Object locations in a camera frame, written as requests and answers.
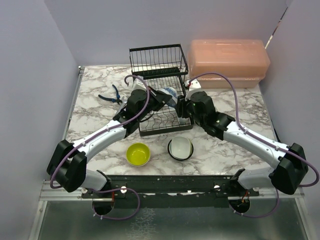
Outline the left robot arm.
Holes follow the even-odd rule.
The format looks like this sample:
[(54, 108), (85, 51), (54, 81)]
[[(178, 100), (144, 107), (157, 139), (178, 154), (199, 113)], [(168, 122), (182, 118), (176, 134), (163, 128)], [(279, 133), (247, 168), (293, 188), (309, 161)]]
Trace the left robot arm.
[(134, 133), (146, 115), (159, 111), (171, 100), (172, 95), (164, 90), (151, 87), (133, 90), (107, 125), (74, 142), (60, 141), (46, 172), (52, 181), (57, 181), (69, 193), (86, 188), (101, 198), (106, 197), (111, 190), (110, 181), (102, 172), (88, 170), (88, 161), (111, 144)]

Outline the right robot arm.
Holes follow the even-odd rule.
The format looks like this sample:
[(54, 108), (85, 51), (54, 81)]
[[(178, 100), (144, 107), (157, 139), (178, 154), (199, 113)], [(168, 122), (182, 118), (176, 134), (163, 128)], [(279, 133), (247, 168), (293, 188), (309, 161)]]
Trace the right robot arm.
[(297, 143), (288, 146), (262, 135), (255, 139), (257, 133), (250, 133), (238, 126), (233, 117), (216, 111), (212, 98), (205, 91), (194, 93), (189, 100), (179, 96), (175, 109), (180, 117), (192, 117), (208, 135), (240, 146), (269, 165), (238, 170), (229, 184), (236, 196), (253, 188), (268, 187), (293, 195), (309, 170), (301, 161), (306, 157), (302, 146)]

